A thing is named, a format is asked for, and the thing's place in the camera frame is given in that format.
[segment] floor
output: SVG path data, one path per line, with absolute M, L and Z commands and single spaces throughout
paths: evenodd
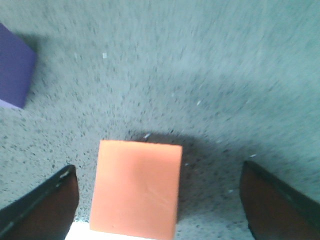
M 253 160 L 320 201 L 317 0 L 0 0 L 38 53 L 23 110 L 0 109 L 0 207 L 66 164 L 88 221 L 100 139 L 182 144 L 177 240 L 253 239 Z

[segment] debris speck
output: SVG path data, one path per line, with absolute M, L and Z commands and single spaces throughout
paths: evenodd
M 148 132 L 146 135 L 143 136 L 143 139 L 147 139 L 147 138 L 149 138 L 150 136 L 151 136 L 151 133 Z

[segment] purple block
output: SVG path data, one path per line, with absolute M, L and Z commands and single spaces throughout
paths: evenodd
M 23 108 L 37 54 L 0 23 L 0 107 Z

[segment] orange block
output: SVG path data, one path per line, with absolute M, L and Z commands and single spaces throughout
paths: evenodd
M 172 240 L 181 157 L 179 145 L 102 140 L 90 229 Z

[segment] block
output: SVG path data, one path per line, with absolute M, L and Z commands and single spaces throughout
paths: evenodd
M 37 54 L 0 23 L 0 107 L 23 108 Z
M 179 145 L 102 140 L 90 229 L 172 240 L 181 158 Z

